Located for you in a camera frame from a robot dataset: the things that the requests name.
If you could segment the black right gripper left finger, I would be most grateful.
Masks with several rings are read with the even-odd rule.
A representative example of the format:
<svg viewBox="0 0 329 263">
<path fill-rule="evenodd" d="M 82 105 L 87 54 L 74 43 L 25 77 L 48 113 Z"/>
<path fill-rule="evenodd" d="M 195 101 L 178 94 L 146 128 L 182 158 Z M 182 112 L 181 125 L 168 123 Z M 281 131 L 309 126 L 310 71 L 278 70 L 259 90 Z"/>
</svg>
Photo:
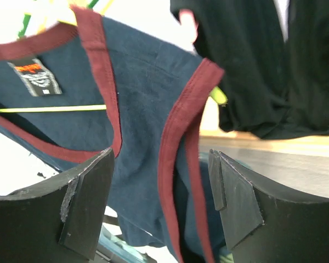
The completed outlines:
<svg viewBox="0 0 329 263">
<path fill-rule="evenodd" d="M 93 261 L 113 172 L 114 153 L 107 149 L 0 196 L 0 262 Z"/>
</svg>

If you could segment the navy maroon-trim tank top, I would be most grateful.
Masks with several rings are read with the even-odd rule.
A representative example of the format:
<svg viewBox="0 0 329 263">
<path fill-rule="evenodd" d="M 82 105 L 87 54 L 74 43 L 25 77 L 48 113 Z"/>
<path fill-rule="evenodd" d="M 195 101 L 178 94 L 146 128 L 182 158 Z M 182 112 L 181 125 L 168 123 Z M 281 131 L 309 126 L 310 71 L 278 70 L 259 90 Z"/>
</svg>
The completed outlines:
<svg viewBox="0 0 329 263">
<path fill-rule="evenodd" d="M 107 204 L 126 242 L 215 262 L 224 235 L 198 133 L 223 71 L 90 9 L 73 11 L 76 26 L 0 44 L 0 108 L 107 109 L 0 113 L 0 133 L 59 171 L 111 147 Z"/>
</svg>

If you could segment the neon yellow hanger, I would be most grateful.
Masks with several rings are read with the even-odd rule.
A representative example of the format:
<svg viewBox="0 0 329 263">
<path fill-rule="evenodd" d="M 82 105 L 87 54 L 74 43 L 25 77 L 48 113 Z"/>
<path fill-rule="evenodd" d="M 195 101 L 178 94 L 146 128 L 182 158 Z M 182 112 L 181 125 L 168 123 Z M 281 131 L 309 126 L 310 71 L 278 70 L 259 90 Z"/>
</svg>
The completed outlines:
<svg viewBox="0 0 329 263">
<path fill-rule="evenodd" d="M 210 97 L 218 105 L 228 103 L 227 96 L 216 86 L 210 93 Z M 36 112 L 73 112 L 73 111 L 102 111 L 106 105 L 81 105 L 81 106 L 54 106 L 54 107 L 29 107 L 29 108 L 0 108 L 0 113 L 36 113 Z"/>
</svg>

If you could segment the green hanger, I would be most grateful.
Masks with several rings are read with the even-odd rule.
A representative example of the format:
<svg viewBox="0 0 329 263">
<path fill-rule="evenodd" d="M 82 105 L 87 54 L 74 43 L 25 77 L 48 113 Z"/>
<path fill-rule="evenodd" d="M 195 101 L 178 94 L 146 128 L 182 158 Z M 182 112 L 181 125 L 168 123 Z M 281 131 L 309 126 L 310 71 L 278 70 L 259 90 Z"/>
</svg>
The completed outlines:
<svg viewBox="0 0 329 263">
<path fill-rule="evenodd" d="M 92 1 L 22 1 L 18 4 L 18 9 L 24 13 L 22 29 L 18 32 L 18 39 L 25 38 L 26 31 L 32 16 L 40 18 L 37 33 L 44 32 L 51 20 L 69 25 L 77 25 L 72 7 L 93 9 L 98 0 Z"/>
</svg>

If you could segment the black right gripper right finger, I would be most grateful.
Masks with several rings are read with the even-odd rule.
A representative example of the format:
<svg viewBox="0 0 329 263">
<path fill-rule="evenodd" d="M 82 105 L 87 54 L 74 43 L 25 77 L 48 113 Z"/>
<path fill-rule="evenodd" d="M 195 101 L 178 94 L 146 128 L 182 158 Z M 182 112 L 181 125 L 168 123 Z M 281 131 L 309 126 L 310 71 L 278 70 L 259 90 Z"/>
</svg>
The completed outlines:
<svg viewBox="0 0 329 263">
<path fill-rule="evenodd" d="M 209 179 L 235 262 L 329 262 L 329 198 L 305 193 L 210 150 Z"/>
</svg>

